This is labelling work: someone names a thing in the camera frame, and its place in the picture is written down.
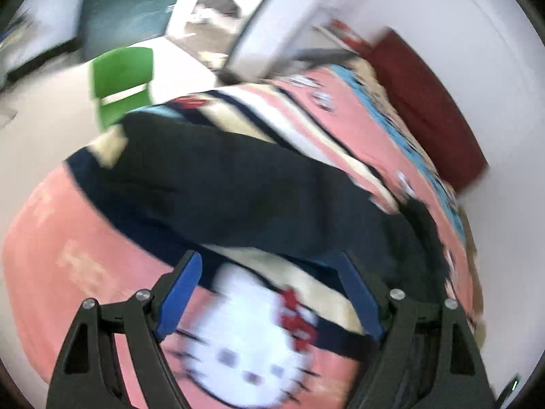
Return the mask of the black puffer jacket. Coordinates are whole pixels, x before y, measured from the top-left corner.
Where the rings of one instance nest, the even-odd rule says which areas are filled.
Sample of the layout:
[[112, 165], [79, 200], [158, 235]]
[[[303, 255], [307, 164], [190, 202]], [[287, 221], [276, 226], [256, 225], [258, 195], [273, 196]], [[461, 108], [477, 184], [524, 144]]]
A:
[[105, 137], [111, 189], [188, 241], [312, 261], [347, 253], [416, 300], [446, 295], [448, 265], [421, 204], [382, 211], [335, 167], [173, 118], [130, 113]]

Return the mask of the pink Hello Kitty bedspread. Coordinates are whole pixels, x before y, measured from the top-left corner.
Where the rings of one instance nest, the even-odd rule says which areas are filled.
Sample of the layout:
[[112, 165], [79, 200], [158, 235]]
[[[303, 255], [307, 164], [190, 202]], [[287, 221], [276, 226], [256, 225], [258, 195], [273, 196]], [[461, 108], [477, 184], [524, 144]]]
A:
[[[130, 113], [257, 138], [330, 165], [388, 213], [421, 204], [448, 265], [445, 297], [416, 300], [364, 269], [418, 302], [456, 301], [472, 332], [481, 312], [453, 189], [366, 61], [226, 86]], [[111, 189], [107, 129], [48, 173], [5, 240], [2, 261], [18, 337], [48, 386], [83, 300], [126, 301], [151, 289], [192, 250], [202, 259], [199, 282], [175, 332], [160, 343], [189, 408], [350, 408], [378, 345], [335, 268], [347, 253], [312, 261], [184, 239]], [[114, 340], [130, 408], [149, 408], [126, 337]]]

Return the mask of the dark red headboard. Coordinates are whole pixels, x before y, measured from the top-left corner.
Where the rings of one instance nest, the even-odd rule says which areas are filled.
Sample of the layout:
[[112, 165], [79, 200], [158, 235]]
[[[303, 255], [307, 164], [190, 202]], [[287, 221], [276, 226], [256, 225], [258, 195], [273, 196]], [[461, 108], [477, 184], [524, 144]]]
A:
[[489, 164], [454, 99], [420, 56], [389, 30], [366, 60], [439, 176], [456, 193], [476, 182]]

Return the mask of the green plastic chair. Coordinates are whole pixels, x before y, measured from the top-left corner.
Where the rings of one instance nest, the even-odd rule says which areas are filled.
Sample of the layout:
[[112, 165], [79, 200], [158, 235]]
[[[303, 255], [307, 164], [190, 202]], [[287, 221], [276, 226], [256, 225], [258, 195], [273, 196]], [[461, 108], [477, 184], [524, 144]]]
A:
[[147, 47], [117, 48], [91, 62], [91, 92], [97, 102], [101, 130], [127, 112], [152, 104], [153, 51]]

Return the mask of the red box on shelf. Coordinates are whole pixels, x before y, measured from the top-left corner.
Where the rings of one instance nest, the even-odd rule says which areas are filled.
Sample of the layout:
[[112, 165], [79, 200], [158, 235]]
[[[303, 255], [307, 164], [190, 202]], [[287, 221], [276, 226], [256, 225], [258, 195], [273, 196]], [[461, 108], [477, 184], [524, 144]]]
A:
[[333, 19], [327, 26], [327, 29], [341, 43], [349, 49], [360, 55], [364, 55], [371, 50], [371, 45], [351, 29], [344, 21]]

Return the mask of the green door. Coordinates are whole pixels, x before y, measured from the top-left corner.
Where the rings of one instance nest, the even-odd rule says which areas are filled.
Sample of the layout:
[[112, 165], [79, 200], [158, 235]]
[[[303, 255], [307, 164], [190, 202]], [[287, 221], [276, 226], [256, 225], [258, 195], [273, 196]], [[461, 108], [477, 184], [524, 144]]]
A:
[[78, 37], [82, 59], [165, 34], [176, 0], [83, 0]]

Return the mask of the grey wall shelf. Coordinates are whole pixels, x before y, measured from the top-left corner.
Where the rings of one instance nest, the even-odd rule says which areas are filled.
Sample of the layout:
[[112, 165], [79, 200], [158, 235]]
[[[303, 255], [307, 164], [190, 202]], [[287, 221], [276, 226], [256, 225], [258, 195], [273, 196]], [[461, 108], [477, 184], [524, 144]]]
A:
[[341, 65], [357, 58], [358, 54], [343, 48], [307, 48], [291, 57], [292, 62], [303, 63], [308, 69], [322, 65]]

